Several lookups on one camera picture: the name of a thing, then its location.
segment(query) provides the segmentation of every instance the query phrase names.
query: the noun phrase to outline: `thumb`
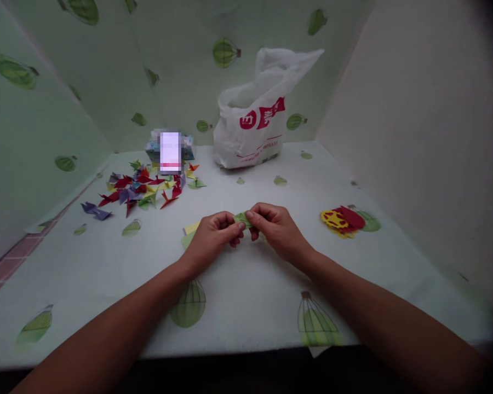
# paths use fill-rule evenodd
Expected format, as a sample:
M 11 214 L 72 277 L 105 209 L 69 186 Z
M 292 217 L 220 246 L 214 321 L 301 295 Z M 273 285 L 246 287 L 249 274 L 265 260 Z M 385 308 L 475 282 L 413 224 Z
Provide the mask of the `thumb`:
M 245 229 L 245 224 L 242 222 L 234 223 L 233 225 L 229 225 L 226 229 L 220 230 L 223 243 L 227 243 L 232 241 L 235 237 L 237 237 L 241 232 Z
M 250 223 L 252 223 L 253 226 L 256 226 L 262 233 L 265 233 L 270 226 L 270 222 L 256 212 L 247 211 L 246 217 Z

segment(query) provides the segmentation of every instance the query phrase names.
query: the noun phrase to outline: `person's right hand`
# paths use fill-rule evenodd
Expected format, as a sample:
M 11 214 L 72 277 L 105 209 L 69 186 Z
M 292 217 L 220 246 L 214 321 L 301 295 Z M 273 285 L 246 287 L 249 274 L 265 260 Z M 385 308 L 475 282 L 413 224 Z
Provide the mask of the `person's right hand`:
M 250 228 L 252 240 L 259 238 L 259 232 L 262 232 L 285 261 L 294 264 L 296 259 L 314 251 L 285 207 L 258 202 L 246 212 L 246 217 L 253 225 Z

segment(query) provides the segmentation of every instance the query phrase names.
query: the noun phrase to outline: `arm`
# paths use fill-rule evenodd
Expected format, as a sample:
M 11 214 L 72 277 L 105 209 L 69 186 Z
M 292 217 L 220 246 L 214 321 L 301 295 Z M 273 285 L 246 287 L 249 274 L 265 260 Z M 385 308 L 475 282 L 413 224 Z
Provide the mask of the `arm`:
M 438 321 L 317 252 L 289 212 L 258 203 L 246 213 L 278 255 L 306 274 L 379 358 L 424 392 L 462 392 L 479 378 L 481 355 Z
M 230 212 L 205 217 L 182 257 L 102 312 L 57 347 L 13 391 L 107 392 L 131 367 L 157 323 L 188 283 L 236 247 L 244 223 Z

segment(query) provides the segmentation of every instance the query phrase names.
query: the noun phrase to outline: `green hot air balloon pattern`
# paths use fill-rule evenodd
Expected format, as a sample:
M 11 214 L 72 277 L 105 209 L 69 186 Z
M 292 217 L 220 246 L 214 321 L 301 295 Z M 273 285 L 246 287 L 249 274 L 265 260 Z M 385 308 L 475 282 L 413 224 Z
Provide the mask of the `green hot air balloon pattern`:
M 146 124 L 148 123 L 144 115 L 139 112 L 136 112 L 135 115 L 133 115 L 131 121 L 138 126 L 146 126 Z
M 51 314 L 52 309 L 53 305 L 48 305 L 28 321 L 16 337 L 18 349 L 24 349 L 41 340 L 47 330 L 49 330 L 49 327 L 51 327 L 51 321 L 53 320 Z
M 301 341 L 305 346 L 340 346 L 340 332 L 307 291 L 301 293 L 297 324 Z
M 122 236 L 124 238 L 131 238 L 139 232 L 141 229 L 141 222 L 138 219 L 133 220 L 130 224 L 128 224 L 126 227 L 124 227 L 124 230 L 122 230 Z
M 289 119 L 286 121 L 286 128 L 289 130 L 296 130 L 300 125 L 307 123 L 308 119 L 303 115 L 294 114 L 289 116 Z
M 241 50 L 238 49 L 228 38 L 220 38 L 214 43 L 214 61 L 218 67 L 230 67 L 239 57 Z
M 274 179 L 274 184 L 276 186 L 279 186 L 279 187 L 285 187 L 286 186 L 286 179 L 285 178 L 281 178 L 281 176 L 277 176 L 275 179 Z
M 63 171 L 70 172 L 75 169 L 75 156 L 58 156 L 55 159 L 56 166 Z
M 366 233 L 374 233 L 375 231 L 378 231 L 382 228 L 382 225 L 380 224 L 378 219 L 376 219 L 370 213 L 361 211 L 354 205 L 349 205 L 347 206 L 347 208 L 349 208 L 351 211 L 356 212 L 365 220 L 365 227 L 362 229 L 362 231 L 365 231 Z
M 69 12 L 80 22 L 95 26 L 99 23 L 99 10 L 95 0 L 57 0 L 62 10 Z
M 209 129 L 213 128 L 213 125 L 209 125 L 205 120 L 200 120 L 197 122 L 197 130 L 200 132 L 207 132 Z
M 82 235 L 88 229 L 88 226 L 84 223 L 78 229 L 73 232 L 73 235 Z
M 9 56 L 0 55 L 0 75 L 20 89 L 33 90 L 37 85 L 38 71 Z
M 179 327 L 192 327 L 203 316 L 206 302 L 203 287 L 195 279 L 179 296 L 177 304 L 170 311 L 170 317 Z
M 307 20 L 307 34 L 314 36 L 327 23 L 327 13 L 324 9 L 318 8 L 313 11 Z
M 124 0 L 124 2 L 126 3 L 126 7 L 128 7 L 128 12 L 130 14 L 137 11 L 137 2 L 135 0 Z
M 73 92 L 73 94 L 75 95 L 75 97 L 77 98 L 78 101 L 82 101 L 82 95 L 81 93 L 78 91 L 77 88 L 75 88 L 74 86 L 71 86 L 71 85 L 68 85 L 71 89 L 71 91 Z
M 150 85 L 152 86 L 157 86 L 159 83 L 159 75 L 155 74 L 153 71 L 151 71 L 149 68 L 146 69 L 146 76 L 148 77 L 148 81 Z

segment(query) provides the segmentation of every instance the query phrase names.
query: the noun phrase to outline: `white wall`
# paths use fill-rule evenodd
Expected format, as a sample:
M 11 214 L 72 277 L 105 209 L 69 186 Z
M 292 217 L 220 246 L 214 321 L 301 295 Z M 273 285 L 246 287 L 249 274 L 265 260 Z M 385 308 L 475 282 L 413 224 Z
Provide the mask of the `white wall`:
M 464 0 L 377 0 L 317 139 L 431 261 L 493 300 L 489 24 Z

